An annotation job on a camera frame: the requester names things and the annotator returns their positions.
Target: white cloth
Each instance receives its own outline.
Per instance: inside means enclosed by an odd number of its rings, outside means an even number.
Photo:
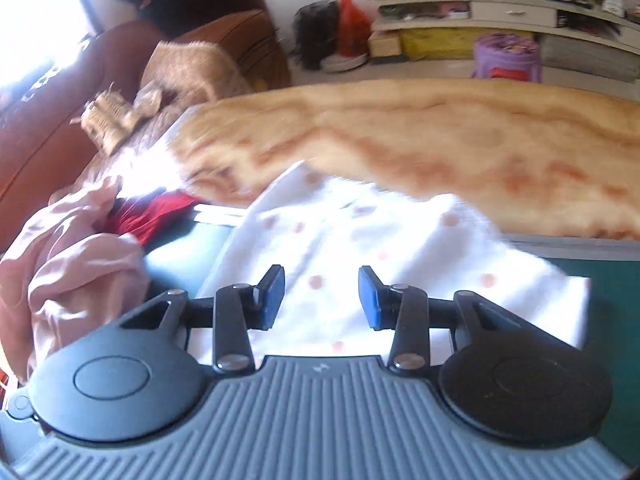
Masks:
[[[272,264],[284,266],[286,296],[273,329],[250,331],[257,363],[265,354],[386,359],[394,332],[367,324],[358,299],[364,265],[383,283],[408,283],[432,298],[476,291],[571,345],[581,342],[588,279],[512,248],[453,195],[417,202],[300,163],[249,209],[199,296],[257,283]],[[450,355],[448,338],[431,330],[432,364]],[[210,364],[210,330],[194,331],[190,353]]]

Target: brown sofa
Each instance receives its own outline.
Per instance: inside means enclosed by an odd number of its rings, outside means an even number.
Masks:
[[[143,21],[108,30],[30,99],[0,112],[0,253],[49,196],[72,184],[95,155],[94,144],[70,120],[112,83],[133,100],[146,62],[164,39]],[[256,89],[290,85],[273,25],[260,10],[230,14],[175,41],[195,40],[219,43]]]

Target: sunlight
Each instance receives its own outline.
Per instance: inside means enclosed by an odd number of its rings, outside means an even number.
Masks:
[[[79,0],[0,0],[0,86],[48,60],[73,62],[89,31]]]

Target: pink cloth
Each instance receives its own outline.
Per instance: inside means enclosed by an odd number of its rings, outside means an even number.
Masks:
[[[101,233],[120,179],[38,211],[0,260],[0,344],[25,382],[48,355],[143,302],[148,275],[129,234]]]

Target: black bag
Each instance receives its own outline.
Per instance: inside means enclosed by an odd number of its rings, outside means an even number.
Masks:
[[[320,62],[335,54],[339,17],[338,2],[316,2],[296,13],[296,49],[306,70],[320,70]]]

